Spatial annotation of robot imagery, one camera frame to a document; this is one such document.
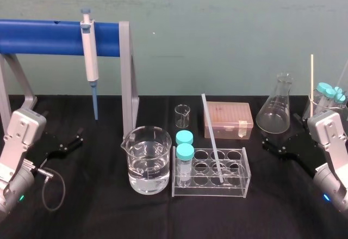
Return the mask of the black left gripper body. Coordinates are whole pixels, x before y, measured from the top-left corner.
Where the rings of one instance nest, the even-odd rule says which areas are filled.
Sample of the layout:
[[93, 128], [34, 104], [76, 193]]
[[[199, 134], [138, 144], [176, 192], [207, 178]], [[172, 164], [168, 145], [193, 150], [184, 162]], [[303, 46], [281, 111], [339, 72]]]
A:
[[36, 141], [25, 155], [27, 161], [32, 162], [36, 168], [41, 168], [52, 159], [63, 159], [67, 156], [65, 145], [56, 136], [45, 132]]

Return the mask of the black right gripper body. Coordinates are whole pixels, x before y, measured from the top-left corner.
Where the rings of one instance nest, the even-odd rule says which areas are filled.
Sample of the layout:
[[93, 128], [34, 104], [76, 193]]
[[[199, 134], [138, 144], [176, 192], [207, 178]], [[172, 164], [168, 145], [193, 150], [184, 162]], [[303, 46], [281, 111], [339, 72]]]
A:
[[294, 160], [304, 170], [315, 170], [324, 164], [324, 153], [307, 132], [290, 137], [285, 143], [286, 159]]

